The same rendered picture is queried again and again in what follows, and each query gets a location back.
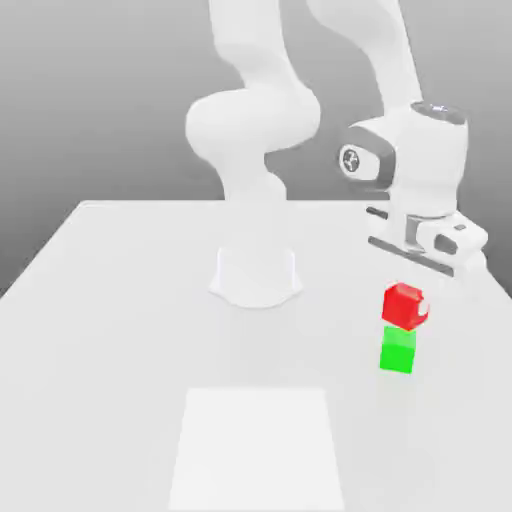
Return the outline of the small green cube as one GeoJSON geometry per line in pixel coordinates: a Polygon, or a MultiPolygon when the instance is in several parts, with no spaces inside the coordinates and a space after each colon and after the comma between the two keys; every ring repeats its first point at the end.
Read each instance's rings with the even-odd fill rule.
{"type": "Polygon", "coordinates": [[[380,368],[411,374],[416,353],[416,332],[391,325],[384,326],[380,368]]]}

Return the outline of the small red cube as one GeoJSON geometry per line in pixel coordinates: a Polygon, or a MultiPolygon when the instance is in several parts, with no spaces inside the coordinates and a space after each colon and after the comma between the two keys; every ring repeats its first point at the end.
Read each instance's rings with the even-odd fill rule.
{"type": "Polygon", "coordinates": [[[381,317],[395,327],[406,331],[414,330],[429,316],[429,310],[420,313],[424,300],[421,289],[398,282],[384,292],[381,317]]]}

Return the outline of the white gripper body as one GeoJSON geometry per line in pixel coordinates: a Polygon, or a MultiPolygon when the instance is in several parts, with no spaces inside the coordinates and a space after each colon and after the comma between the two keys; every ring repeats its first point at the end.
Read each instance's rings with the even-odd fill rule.
{"type": "Polygon", "coordinates": [[[425,253],[402,250],[382,238],[368,237],[372,246],[409,262],[400,275],[421,288],[426,297],[470,297],[476,299],[487,287],[487,259],[477,251],[459,263],[447,263],[425,253]]]}

